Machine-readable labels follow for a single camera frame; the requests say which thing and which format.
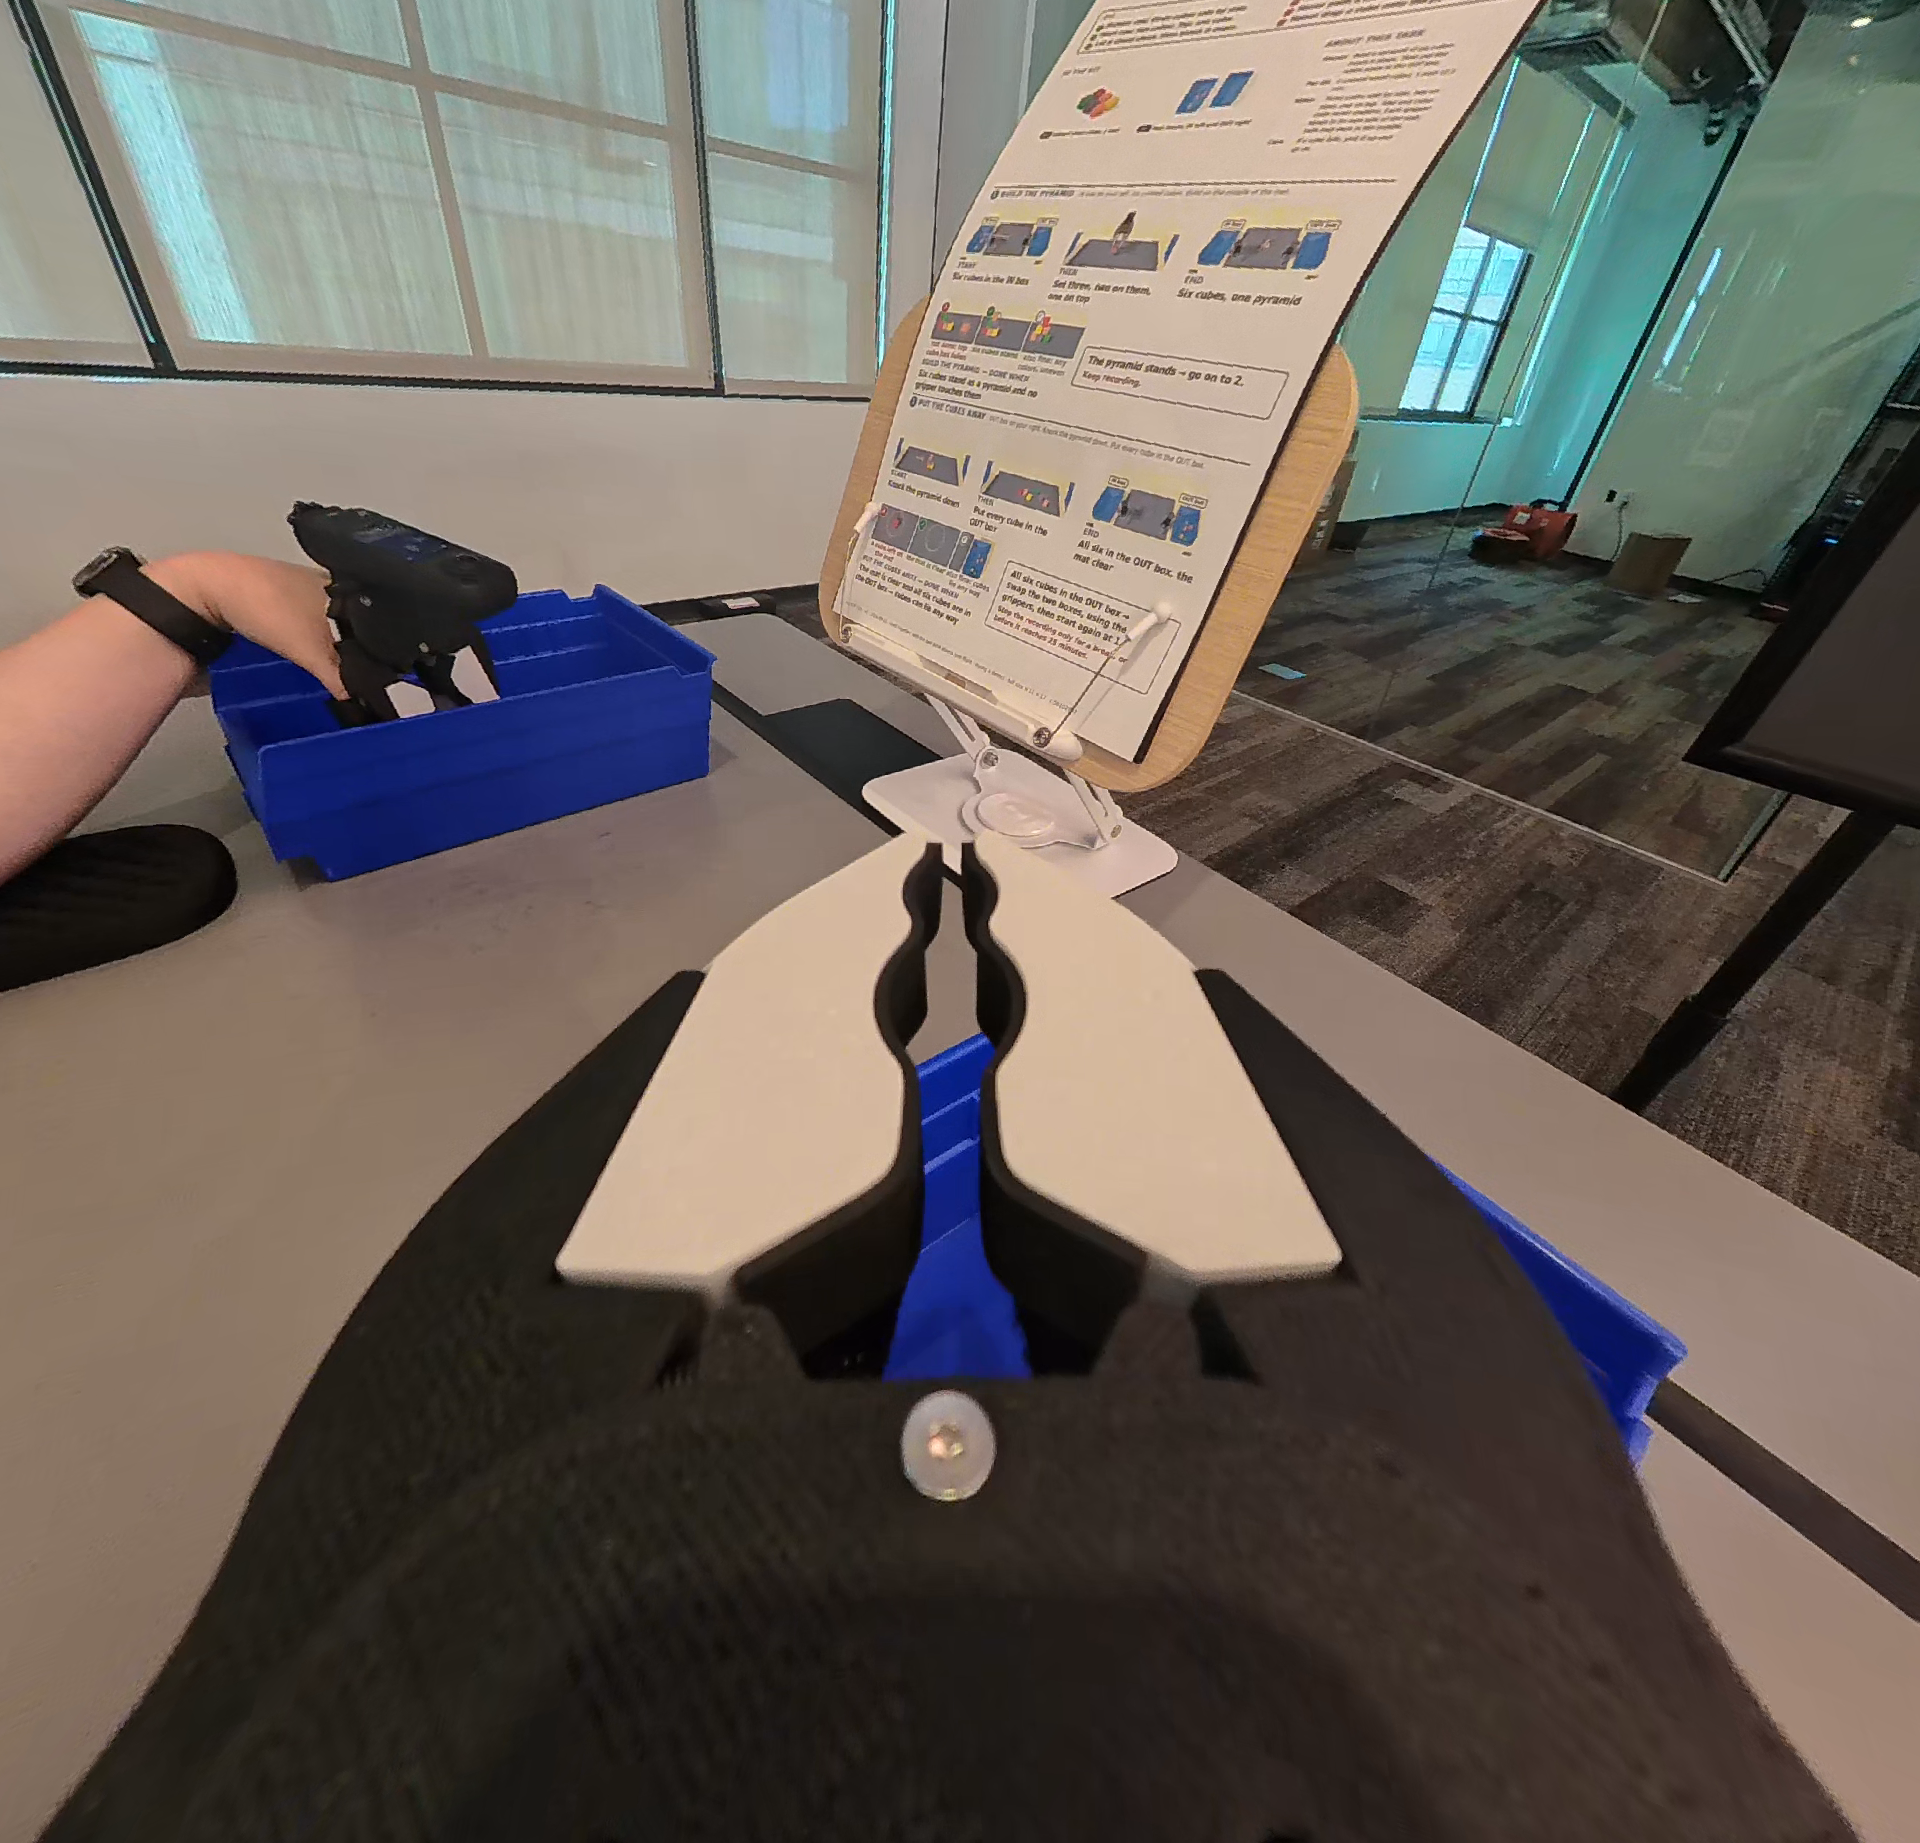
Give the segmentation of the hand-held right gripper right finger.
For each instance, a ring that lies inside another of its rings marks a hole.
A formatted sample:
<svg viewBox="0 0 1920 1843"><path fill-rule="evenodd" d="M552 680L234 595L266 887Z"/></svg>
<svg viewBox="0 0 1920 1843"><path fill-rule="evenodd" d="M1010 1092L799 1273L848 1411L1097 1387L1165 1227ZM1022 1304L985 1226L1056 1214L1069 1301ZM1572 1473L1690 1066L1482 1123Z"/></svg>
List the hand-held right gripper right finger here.
<svg viewBox="0 0 1920 1843"><path fill-rule="evenodd" d="M1010 840L962 859L980 1241L1020 1322L1097 1354L1139 1301L1191 1309L1340 1262L1184 953Z"/></svg>

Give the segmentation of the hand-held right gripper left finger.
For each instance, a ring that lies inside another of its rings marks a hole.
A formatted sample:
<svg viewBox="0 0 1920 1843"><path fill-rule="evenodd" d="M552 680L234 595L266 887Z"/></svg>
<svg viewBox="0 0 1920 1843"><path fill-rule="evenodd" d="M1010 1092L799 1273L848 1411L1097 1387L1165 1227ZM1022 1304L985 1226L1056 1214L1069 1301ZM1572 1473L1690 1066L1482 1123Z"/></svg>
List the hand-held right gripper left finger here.
<svg viewBox="0 0 1920 1843"><path fill-rule="evenodd" d="M884 840L700 974L557 1275L766 1312L800 1357L894 1320L924 1238L939 845Z"/></svg>

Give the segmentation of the blue plastic bin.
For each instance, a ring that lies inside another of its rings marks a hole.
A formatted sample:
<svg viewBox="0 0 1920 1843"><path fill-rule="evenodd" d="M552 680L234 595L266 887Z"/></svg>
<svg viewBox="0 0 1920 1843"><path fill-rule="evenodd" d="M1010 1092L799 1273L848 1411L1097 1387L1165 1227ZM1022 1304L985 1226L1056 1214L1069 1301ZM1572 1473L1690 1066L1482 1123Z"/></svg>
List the blue plastic bin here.
<svg viewBox="0 0 1920 1843"><path fill-rule="evenodd" d="M209 702L276 859L338 881L707 776L713 657L680 629L597 585L482 631L496 698L350 729L306 671L226 650Z"/></svg>
<svg viewBox="0 0 1920 1843"><path fill-rule="evenodd" d="M979 1226L979 1096L989 1057L989 1041L972 1035L915 1069L924 1229L883 1363L887 1380L1032 1373L1013 1299L989 1271ZM1650 1441L1650 1402L1685 1359L1684 1342L1470 1183L1452 1177L1452 1185L1545 1301L1639 1465Z"/></svg>

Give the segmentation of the person's left forearm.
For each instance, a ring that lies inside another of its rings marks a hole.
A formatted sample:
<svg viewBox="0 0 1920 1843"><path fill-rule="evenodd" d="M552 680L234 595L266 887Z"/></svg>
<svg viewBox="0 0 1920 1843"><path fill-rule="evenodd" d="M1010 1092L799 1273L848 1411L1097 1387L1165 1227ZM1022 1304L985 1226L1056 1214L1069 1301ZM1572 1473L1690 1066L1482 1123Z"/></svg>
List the person's left forearm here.
<svg viewBox="0 0 1920 1843"><path fill-rule="evenodd" d="M117 784L198 661L107 595L2 651L2 879L57 845Z"/></svg>

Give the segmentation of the person's left hand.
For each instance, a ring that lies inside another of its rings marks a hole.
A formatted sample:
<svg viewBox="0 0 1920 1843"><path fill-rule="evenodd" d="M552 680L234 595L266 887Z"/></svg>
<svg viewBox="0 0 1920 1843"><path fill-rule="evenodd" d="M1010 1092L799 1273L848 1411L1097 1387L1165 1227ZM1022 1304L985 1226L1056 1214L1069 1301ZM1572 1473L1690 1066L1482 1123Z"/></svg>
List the person's left hand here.
<svg viewBox="0 0 1920 1843"><path fill-rule="evenodd" d="M346 701L323 571L311 564L225 551L194 552L175 564L180 583L190 583L190 590L175 590L180 600L201 609L214 626L299 667L332 698Z"/></svg>

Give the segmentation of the black wristwatch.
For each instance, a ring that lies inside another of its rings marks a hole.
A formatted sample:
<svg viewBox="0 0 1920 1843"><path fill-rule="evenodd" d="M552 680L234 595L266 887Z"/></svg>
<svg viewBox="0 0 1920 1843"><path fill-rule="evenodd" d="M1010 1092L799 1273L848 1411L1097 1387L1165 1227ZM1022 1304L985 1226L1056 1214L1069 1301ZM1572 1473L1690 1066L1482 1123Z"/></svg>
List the black wristwatch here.
<svg viewBox="0 0 1920 1843"><path fill-rule="evenodd" d="M95 552L70 580L74 595L107 600L166 640L198 671L209 669L234 643L234 631L206 620L145 575L145 562L117 544Z"/></svg>

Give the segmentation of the black padded wrist rest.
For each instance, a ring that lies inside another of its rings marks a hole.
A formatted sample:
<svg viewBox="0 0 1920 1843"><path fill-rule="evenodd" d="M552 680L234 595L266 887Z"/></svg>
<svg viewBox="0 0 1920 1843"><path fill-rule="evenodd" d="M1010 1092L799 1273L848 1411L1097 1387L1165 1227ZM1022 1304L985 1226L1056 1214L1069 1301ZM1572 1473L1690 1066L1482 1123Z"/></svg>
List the black padded wrist rest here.
<svg viewBox="0 0 1920 1843"><path fill-rule="evenodd" d="M235 896L226 845L190 824L62 840L2 885L2 989L177 943L222 917Z"/></svg>

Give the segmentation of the large gridded window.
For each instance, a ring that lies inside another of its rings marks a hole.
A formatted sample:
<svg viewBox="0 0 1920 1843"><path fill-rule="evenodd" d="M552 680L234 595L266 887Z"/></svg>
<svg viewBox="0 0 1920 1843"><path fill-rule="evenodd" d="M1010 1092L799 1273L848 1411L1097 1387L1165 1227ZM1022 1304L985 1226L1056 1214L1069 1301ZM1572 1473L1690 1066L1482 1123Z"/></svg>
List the large gridded window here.
<svg viewBox="0 0 1920 1843"><path fill-rule="evenodd" d="M4 361L855 393L891 0L4 0Z"/></svg>

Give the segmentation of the large cardboard box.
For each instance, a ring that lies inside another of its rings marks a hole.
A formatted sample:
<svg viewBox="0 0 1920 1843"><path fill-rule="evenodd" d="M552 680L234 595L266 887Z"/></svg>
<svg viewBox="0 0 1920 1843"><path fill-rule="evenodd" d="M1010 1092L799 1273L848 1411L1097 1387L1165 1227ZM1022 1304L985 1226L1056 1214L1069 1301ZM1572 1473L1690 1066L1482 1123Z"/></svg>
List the large cardboard box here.
<svg viewBox="0 0 1920 1843"><path fill-rule="evenodd" d="M1299 560L1315 556L1325 552L1332 546L1332 535L1339 525L1353 474L1356 474L1356 449L1359 449L1359 428L1352 432L1345 454L1340 456L1334 476L1323 490L1315 517L1308 525L1308 532L1300 544Z"/></svg>

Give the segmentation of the printed instruction sheet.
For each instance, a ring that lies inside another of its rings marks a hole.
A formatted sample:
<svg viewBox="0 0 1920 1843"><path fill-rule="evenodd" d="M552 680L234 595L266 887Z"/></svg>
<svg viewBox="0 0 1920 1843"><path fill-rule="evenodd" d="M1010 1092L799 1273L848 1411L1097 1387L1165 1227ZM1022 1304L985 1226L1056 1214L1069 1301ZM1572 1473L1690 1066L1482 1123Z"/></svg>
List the printed instruction sheet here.
<svg viewBox="0 0 1920 1843"><path fill-rule="evenodd" d="M1547 0L1093 0L972 198L831 611L1131 764L1356 292Z"/></svg>

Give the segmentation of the small far window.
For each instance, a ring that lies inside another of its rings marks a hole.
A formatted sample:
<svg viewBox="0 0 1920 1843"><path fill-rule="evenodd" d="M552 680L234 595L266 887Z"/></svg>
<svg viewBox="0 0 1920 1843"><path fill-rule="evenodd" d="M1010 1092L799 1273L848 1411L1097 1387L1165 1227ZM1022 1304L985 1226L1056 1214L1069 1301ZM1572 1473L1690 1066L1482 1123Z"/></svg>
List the small far window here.
<svg viewBox="0 0 1920 1843"><path fill-rule="evenodd" d="M1396 403L1403 417L1470 419L1482 401L1533 255L1461 224Z"/></svg>

